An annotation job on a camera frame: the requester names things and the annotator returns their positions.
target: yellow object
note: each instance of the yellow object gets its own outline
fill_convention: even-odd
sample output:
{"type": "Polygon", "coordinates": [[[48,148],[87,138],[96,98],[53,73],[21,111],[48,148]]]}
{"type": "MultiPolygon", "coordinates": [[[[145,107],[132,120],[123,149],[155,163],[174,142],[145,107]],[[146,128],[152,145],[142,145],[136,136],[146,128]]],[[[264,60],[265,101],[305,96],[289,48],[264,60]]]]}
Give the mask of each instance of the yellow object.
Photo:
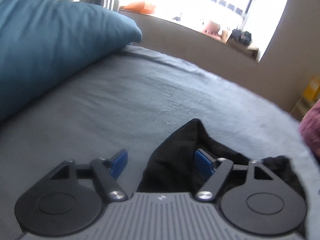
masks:
{"type": "Polygon", "coordinates": [[[317,77],[313,77],[310,84],[306,88],[306,90],[303,92],[303,97],[310,101],[313,102],[318,94],[320,92],[320,79],[317,77]]]}

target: teal pillow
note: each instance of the teal pillow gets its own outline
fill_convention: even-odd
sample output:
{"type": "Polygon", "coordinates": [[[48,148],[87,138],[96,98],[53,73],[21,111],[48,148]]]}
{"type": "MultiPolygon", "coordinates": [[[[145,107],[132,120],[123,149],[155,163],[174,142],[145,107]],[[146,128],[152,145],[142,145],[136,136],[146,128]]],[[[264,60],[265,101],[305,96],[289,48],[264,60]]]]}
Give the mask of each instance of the teal pillow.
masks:
{"type": "Polygon", "coordinates": [[[65,0],[0,0],[0,122],[142,34],[132,19],[65,0]]]}

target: triangular cutout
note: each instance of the triangular cutout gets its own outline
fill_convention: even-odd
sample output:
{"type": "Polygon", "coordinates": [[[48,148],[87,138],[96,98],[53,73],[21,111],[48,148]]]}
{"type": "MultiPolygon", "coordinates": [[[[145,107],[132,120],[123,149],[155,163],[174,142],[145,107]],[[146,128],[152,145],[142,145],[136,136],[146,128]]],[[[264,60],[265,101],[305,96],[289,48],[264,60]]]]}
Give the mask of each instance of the triangular cutout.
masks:
{"type": "Polygon", "coordinates": [[[56,174],[54,174],[50,179],[68,179],[69,178],[69,166],[64,166],[56,174]]]}
{"type": "Polygon", "coordinates": [[[268,174],[266,174],[263,169],[260,167],[254,168],[254,178],[255,179],[265,179],[265,180],[273,180],[268,174]]]}

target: bed sheet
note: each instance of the bed sheet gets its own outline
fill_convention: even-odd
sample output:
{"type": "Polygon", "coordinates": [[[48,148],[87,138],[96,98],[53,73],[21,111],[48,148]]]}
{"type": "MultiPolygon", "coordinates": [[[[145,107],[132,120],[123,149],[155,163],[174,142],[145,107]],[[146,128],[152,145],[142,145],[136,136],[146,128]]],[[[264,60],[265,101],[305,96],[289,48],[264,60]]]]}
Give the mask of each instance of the bed sheet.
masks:
{"type": "Polygon", "coordinates": [[[196,65],[135,46],[83,69],[1,124],[0,239],[19,237],[17,198],[63,160],[88,163],[126,148],[129,163],[118,182],[130,194],[151,153],[193,118],[252,159],[291,157],[308,198],[308,239],[318,240],[319,169],[298,122],[196,65]]]}

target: orange object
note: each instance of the orange object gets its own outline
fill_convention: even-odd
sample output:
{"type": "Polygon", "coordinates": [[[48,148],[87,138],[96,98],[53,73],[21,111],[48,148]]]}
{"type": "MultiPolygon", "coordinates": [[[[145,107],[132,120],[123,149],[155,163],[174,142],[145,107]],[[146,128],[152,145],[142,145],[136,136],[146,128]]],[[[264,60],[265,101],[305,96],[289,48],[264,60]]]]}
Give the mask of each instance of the orange object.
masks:
{"type": "Polygon", "coordinates": [[[140,13],[146,13],[146,14],[154,14],[155,8],[156,8],[155,5],[145,1],[132,2],[123,7],[123,9],[128,11],[140,12],[140,13]]]}
{"type": "Polygon", "coordinates": [[[303,97],[310,102],[313,102],[320,92],[320,79],[313,77],[310,84],[303,92],[303,97]]]}

